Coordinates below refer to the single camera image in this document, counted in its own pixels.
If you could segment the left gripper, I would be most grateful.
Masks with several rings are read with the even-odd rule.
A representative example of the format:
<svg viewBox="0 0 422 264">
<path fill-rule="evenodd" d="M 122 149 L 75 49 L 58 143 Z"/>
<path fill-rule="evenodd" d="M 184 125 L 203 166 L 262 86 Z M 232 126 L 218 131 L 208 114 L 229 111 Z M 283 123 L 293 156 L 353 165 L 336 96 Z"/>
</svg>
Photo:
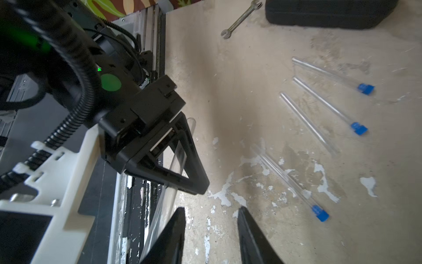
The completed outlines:
<svg viewBox="0 0 422 264">
<path fill-rule="evenodd" d="M 176 83 L 164 75 L 103 116 L 98 124 L 103 136 L 102 156 L 119 172 L 203 195 L 210 182 L 189 122 L 180 112 L 185 101 L 176 88 Z M 159 122 L 169 123 L 175 116 L 175 132 L 151 132 Z M 167 147 L 181 157 L 186 177 L 158 164 Z"/>
</svg>

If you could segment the blue stopper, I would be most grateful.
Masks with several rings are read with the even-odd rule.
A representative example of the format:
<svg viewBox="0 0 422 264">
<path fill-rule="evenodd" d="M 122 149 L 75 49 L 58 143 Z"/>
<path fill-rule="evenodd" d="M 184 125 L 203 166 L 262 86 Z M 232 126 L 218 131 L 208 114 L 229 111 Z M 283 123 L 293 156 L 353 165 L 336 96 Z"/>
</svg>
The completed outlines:
<svg viewBox="0 0 422 264">
<path fill-rule="evenodd" d="M 365 95 L 370 95 L 374 91 L 375 86 L 361 83 L 357 86 L 357 89 Z"/>
<path fill-rule="evenodd" d="M 368 131 L 368 128 L 367 127 L 365 127 L 364 125 L 361 125 L 358 122 L 352 123 L 350 125 L 350 127 L 359 136 L 364 135 Z"/>
<path fill-rule="evenodd" d="M 327 221 L 330 217 L 329 214 L 318 205 L 313 205 L 312 211 L 317 217 L 317 219 L 320 220 L 321 222 Z"/>
</svg>

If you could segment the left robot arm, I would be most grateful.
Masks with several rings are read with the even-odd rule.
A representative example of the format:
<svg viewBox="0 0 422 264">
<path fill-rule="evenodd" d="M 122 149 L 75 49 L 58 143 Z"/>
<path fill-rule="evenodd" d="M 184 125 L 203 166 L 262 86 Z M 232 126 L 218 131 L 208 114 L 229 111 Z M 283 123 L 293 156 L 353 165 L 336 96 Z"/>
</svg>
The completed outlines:
<svg viewBox="0 0 422 264">
<path fill-rule="evenodd" d="M 1 191 L 12 189 L 40 168 L 82 125 L 98 126 L 102 158 L 118 173 L 204 194 L 209 179 L 182 112 L 184 100 L 164 75 L 154 81 L 134 47 L 118 43 L 137 74 L 116 62 L 93 39 L 101 20 L 82 4 L 57 1 L 1 2 L 1 77 L 28 75 L 37 94 L 22 102 L 2 102 L 1 110 L 38 104 L 46 94 L 68 115 L 19 167 L 1 175 Z"/>
</svg>

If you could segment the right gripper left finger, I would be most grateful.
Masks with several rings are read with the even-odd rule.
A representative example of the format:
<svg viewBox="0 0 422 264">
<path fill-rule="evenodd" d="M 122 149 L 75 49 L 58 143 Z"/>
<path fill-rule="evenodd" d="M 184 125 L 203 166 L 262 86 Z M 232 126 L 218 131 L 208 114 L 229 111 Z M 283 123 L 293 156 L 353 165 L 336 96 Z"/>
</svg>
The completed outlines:
<svg viewBox="0 0 422 264">
<path fill-rule="evenodd" d="M 185 208 L 178 207 L 141 264 L 181 264 L 185 241 Z"/>
</svg>

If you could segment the clear test tube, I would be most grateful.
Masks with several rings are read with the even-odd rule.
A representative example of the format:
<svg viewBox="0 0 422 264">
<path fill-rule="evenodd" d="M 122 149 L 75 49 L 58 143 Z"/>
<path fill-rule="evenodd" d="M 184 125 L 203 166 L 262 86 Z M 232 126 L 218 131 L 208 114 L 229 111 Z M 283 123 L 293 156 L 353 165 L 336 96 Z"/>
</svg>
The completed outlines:
<svg viewBox="0 0 422 264">
<path fill-rule="evenodd" d="M 324 75 L 329 79 L 335 80 L 336 82 L 342 83 L 343 85 L 346 85 L 349 88 L 357 90 L 357 91 L 359 91 L 357 89 L 357 86 L 361 83 L 364 83 L 364 82 L 361 82 L 361 81 L 354 80 L 354 79 L 347 77 L 343 74 L 337 73 L 336 71 L 326 69 L 326 68 L 321 68 L 321 67 L 316 66 L 314 64 L 308 63 L 308 62 L 303 61 L 302 59 L 297 58 L 297 57 L 292 57 L 292 62 L 295 66 L 300 66 L 300 67 L 302 67 L 306 70 L 311 70 L 311 71 L 314 71 L 318 74 Z"/>
<path fill-rule="evenodd" d="M 313 205 L 320 206 L 313 198 L 312 193 L 308 190 L 303 189 L 295 180 L 290 177 L 271 157 L 267 155 L 264 149 L 260 148 L 256 144 L 251 146 L 251 150 L 259 157 L 259 159 L 275 174 L 283 183 L 304 203 L 306 203 L 312 210 Z"/>
<path fill-rule="evenodd" d="M 315 126 L 315 124 L 307 117 L 303 110 L 284 92 L 280 94 L 281 98 L 291 108 L 293 113 L 306 125 L 313 135 L 321 142 L 326 150 L 332 156 L 337 156 L 340 152 L 338 148 Z"/>
<path fill-rule="evenodd" d="M 320 101 L 327 109 L 332 111 L 335 115 L 337 115 L 341 120 L 343 120 L 349 127 L 352 123 L 357 122 L 355 119 L 349 117 L 347 114 L 343 113 L 340 109 L 336 106 L 332 105 L 330 102 L 326 101 L 321 95 L 319 95 L 314 89 L 312 89 L 309 85 L 307 85 L 303 80 L 299 79 L 298 77 L 293 77 L 293 81 L 306 92 L 311 94 L 315 99 Z"/>
</svg>

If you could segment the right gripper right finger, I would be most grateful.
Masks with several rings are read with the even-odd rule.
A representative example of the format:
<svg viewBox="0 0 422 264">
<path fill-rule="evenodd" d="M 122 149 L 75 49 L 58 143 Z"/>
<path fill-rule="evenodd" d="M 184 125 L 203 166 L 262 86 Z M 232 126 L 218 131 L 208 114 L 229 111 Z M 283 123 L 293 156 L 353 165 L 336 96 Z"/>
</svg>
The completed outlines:
<svg viewBox="0 0 422 264">
<path fill-rule="evenodd" d="M 237 226 L 243 264 L 284 264 L 244 206 L 238 211 Z"/>
</svg>

